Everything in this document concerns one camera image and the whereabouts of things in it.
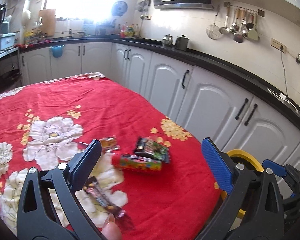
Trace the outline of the person left hand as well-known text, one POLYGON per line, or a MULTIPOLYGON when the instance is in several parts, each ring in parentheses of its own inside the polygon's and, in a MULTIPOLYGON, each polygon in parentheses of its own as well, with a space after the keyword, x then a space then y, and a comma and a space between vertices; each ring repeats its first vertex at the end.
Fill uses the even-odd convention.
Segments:
POLYGON ((104 222, 101 230, 102 235, 106 237, 107 240, 121 240, 122 233, 120 228, 115 223, 115 217, 113 214, 109 214, 104 222))

